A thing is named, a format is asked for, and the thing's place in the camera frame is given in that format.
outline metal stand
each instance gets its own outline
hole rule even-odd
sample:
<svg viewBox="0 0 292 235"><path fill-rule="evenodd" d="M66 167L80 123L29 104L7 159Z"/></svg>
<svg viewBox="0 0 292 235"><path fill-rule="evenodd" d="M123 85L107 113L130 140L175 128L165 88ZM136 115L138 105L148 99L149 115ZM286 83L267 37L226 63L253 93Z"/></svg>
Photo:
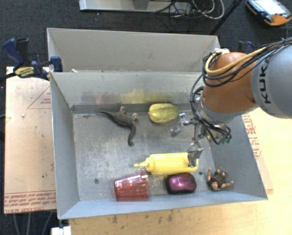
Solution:
<svg viewBox="0 0 292 235"><path fill-rule="evenodd" d="M80 0L79 5L81 11L175 12L173 6L168 9L171 0ZM191 6L186 2L176 2L175 5L178 10Z"/></svg>

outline gray metal bin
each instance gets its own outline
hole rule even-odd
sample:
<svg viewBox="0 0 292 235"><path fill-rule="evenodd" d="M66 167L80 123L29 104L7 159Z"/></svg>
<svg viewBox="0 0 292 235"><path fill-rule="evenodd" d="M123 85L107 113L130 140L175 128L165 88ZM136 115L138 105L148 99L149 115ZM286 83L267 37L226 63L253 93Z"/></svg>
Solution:
<svg viewBox="0 0 292 235"><path fill-rule="evenodd" d="M149 175L149 201L117 202L113 182L143 169L134 164L150 154L185 152L193 127L176 137L178 121L150 122L151 104L169 102L190 113L189 93L202 58L219 47L214 36L48 29L49 56L62 58L64 72L51 74L51 107L59 219L157 211L267 199L241 117L230 124L230 144L203 140L204 152L193 175L197 190L169 195L164 176ZM95 113L138 113L134 146L129 131ZM212 192L209 167L228 171L234 184Z"/></svg>

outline brown toy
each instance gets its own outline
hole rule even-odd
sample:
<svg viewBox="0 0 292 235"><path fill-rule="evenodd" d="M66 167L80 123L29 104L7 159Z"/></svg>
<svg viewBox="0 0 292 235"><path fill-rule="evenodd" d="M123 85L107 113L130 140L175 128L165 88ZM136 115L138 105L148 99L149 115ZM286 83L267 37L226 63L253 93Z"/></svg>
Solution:
<svg viewBox="0 0 292 235"><path fill-rule="evenodd" d="M229 183L223 184L222 181L225 178L225 173L227 171L223 171L221 173L221 167L219 167L213 174L213 177L211 177L211 171L212 169L209 168L208 174L207 174L207 183L211 187L212 190L221 190L227 186L230 186L234 183L234 181L230 181Z"/></svg>

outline toy figure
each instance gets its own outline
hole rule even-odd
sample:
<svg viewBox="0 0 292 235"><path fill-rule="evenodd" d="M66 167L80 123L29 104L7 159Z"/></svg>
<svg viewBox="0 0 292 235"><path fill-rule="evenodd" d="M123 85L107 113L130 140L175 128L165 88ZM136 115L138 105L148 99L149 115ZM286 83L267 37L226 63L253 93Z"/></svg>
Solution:
<svg viewBox="0 0 292 235"><path fill-rule="evenodd" d="M234 181L230 181L229 183L225 183L223 184L222 181L225 177L225 173L227 173L227 171L223 171L221 173L221 167L219 167L213 174L213 177L211 177L211 171L212 169L209 168L208 170L208 174L207 174L207 183L208 185L211 187L212 190L221 190L227 186L230 186L234 183Z"/></svg>
<svg viewBox="0 0 292 235"><path fill-rule="evenodd" d="M130 127L131 133L128 137L128 145L134 145L132 141L135 133L136 133L136 125L135 119L137 119L137 113L128 116L125 112L125 108L123 106L120 107L118 112L108 112L108 111L96 111L97 113L103 113L109 116L115 123L121 126Z"/></svg>

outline yellow squeeze bottle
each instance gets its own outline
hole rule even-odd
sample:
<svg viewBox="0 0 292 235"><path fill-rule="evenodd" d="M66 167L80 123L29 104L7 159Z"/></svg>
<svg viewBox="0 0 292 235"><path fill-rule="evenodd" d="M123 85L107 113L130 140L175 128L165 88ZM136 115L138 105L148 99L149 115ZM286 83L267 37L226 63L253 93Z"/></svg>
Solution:
<svg viewBox="0 0 292 235"><path fill-rule="evenodd" d="M151 154L146 161L134 167L146 167L148 172L156 175L194 172L198 169L198 159L196 167L189 167L187 155L187 152Z"/></svg>

